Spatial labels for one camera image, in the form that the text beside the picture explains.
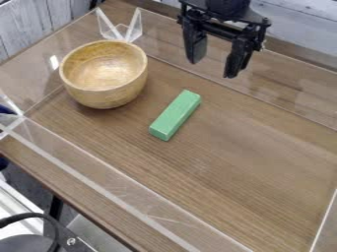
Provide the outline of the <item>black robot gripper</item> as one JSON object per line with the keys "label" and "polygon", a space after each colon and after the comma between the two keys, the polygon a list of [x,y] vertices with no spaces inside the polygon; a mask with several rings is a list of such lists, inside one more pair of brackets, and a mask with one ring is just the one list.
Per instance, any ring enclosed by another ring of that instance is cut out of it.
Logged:
{"label": "black robot gripper", "polygon": [[207,53],[207,35],[231,42],[223,77],[233,79],[247,66],[253,43],[262,42],[272,25],[250,8],[251,0],[179,0],[178,23],[183,29],[186,56],[197,64]]}

